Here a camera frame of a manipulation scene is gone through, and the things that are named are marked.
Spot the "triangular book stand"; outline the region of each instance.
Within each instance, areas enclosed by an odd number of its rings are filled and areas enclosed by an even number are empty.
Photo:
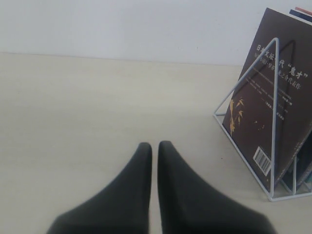
[[[222,125],[222,121],[220,120],[221,116],[225,116],[225,113],[218,113],[218,110],[220,107],[224,104],[224,102],[228,99],[228,97],[234,92],[236,87],[247,77],[247,74],[254,68],[254,66],[259,62],[259,60],[262,58],[262,56],[266,53],[266,51],[269,50],[269,48],[275,43],[275,71],[274,71],[274,94],[273,94],[273,123],[272,123],[272,152],[271,152],[271,184],[270,184],[270,191],[268,191],[256,173],[253,171],[245,157],[243,156],[242,152],[239,150],[238,146],[236,143],[233,141],[232,137],[230,134],[227,132],[227,130],[224,128]],[[265,47],[265,49],[262,51],[262,53],[258,56],[258,58],[253,62],[253,64],[248,68],[248,70],[245,72],[245,74],[239,79],[237,84],[232,88],[232,90],[226,95],[226,97],[222,100],[222,102],[219,104],[217,109],[214,112],[214,117],[221,126],[222,130],[225,132],[225,134],[228,136],[230,139],[231,143],[233,146],[236,148],[237,152],[243,159],[243,161],[246,163],[247,167],[255,177],[255,179],[258,181],[259,185],[263,189],[263,191],[266,193],[268,196],[269,201],[280,201],[280,200],[286,200],[286,199],[291,199],[291,198],[296,198],[296,197],[304,197],[304,196],[310,196],[312,195],[312,187],[309,186],[308,184],[304,183],[305,189],[307,192],[298,192],[296,190],[296,168],[297,168],[297,158],[295,157],[293,161],[293,185],[292,185],[292,190],[287,187],[287,185],[281,181],[281,184],[284,186],[286,189],[286,195],[276,195],[274,194],[274,168],[275,168],[275,133],[276,133],[276,110],[277,110],[277,83],[278,83],[278,66],[279,66],[279,39],[274,38],[271,40],[271,42]]]

